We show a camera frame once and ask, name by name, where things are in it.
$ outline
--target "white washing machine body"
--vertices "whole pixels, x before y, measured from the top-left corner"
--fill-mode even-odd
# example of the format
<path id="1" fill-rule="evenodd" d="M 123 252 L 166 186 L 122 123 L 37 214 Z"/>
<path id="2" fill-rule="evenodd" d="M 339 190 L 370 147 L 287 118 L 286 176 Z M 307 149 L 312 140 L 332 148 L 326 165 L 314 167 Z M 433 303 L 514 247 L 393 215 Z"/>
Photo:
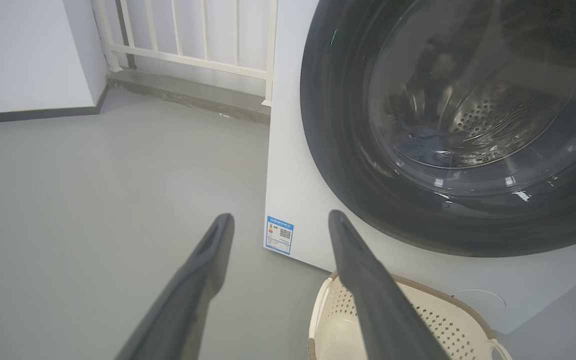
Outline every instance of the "white washing machine body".
<path id="1" fill-rule="evenodd" d="M 341 210 L 392 274 L 454 295 L 501 333 L 515 330 L 571 290 L 576 285 L 576 244 L 516 257 L 448 255 L 380 232 L 338 199 L 313 160 L 300 107 L 302 56 L 317 4 L 282 0 L 278 5 L 263 246 L 334 271 L 327 221 L 330 210 Z M 279 238 L 277 230 L 284 229 L 291 232 L 289 239 Z"/>

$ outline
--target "washing machine door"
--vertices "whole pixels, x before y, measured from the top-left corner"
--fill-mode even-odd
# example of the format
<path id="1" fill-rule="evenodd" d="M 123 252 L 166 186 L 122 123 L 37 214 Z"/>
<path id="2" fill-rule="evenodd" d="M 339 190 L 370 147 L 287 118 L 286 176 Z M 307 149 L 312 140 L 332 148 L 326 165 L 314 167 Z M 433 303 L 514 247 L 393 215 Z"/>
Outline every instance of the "washing machine door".
<path id="1" fill-rule="evenodd" d="M 576 244 L 576 1 L 321 0 L 301 111 L 327 184 L 393 241 Z"/>

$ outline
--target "railing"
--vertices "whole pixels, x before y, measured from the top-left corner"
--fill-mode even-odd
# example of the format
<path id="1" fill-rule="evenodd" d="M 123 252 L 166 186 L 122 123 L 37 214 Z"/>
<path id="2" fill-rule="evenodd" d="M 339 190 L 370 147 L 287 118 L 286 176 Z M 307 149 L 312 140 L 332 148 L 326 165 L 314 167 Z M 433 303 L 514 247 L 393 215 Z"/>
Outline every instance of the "railing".
<path id="1" fill-rule="evenodd" d="M 192 57 L 184 55 L 184 50 L 181 41 L 180 28 L 178 26 L 179 19 L 176 11 L 176 0 L 170 0 L 172 5 L 172 17 L 174 25 L 174 39 L 176 40 L 176 54 L 170 52 L 163 52 L 159 50 L 157 32 L 155 30 L 155 22 L 153 17 L 153 0 L 144 0 L 146 8 L 146 22 L 148 24 L 148 32 L 150 35 L 151 48 L 142 48 L 135 46 L 135 39 L 133 37 L 133 29 L 131 26 L 130 16 L 128 15 L 128 5 L 126 0 L 119 0 L 121 12 L 123 15 L 123 24 L 127 35 L 127 45 L 118 44 L 114 42 L 110 21 L 108 18 L 108 10 L 104 0 L 93 0 L 94 11 L 97 14 L 99 23 L 100 35 L 103 43 L 103 51 L 105 52 L 108 65 L 111 71 L 121 71 L 119 66 L 119 59 L 115 53 L 132 54 L 141 57 L 150 57 L 154 59 L 167 60 L 179 64 L 186 64 L 189 66 L 197 66 L 199 68 L 212 69 L 217 71 L 224 71 L 226 73 L 233 73 L 237 75 L 249 76 L 265 80 L 265 100 L 262 105 L 270 107 L 273 95 L 273 75 L 275 63 L 275 32 L 277 29 L 277 2 L 278 0 L 269 1 L 268 13 L 268 37 L 267 37 L 267 54 L 266 54 L 266 68 L 259 70 L 256 68 L 249 68 L 240 66 L 240 24 L 239 24 L 239 9 L 240 0 L 231 0 L 235 4 L 234 29 L 233 41 L 235 45 L 235 53 L 233 64 L 221 63 L 210 60 L 209 39 L 206 36 L 206 23 L 208 22 L 208 14 L 206 12 L 206 0 L 197 0 L 201 2 L 201 34 L 203 36 L 203 59 L 199 57 Z"/>

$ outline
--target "beige plastic basket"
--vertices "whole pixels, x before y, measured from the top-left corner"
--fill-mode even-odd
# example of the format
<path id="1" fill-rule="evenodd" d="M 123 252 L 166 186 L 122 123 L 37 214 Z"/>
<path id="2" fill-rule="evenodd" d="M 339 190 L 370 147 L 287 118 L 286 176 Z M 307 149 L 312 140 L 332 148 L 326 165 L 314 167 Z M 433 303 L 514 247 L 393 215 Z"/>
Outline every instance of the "beige plastic basket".
<path id="1" fill-rule="evenodd" d="M 506 349 L 475 310 L 461 301 L 406 278 L 393 276 L 421 319 L 452 360 L 491 360 Z M 309 360 L 367 360 L 355 301 L 337 273 L 324 281 L 310 318 Z"/>

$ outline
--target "front-loading washing machine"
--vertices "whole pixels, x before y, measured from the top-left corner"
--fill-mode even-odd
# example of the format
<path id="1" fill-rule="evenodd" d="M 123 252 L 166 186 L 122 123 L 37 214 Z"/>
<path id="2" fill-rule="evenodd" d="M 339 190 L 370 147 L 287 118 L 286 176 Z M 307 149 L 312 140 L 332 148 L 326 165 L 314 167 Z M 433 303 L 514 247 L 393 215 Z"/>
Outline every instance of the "front-loading washing machine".
<path id="1" fill-rule="evenodd" d="M 576 1 L 280 1 L 263 246 L 393 274 L 509 333 L 576 284 Z"/>

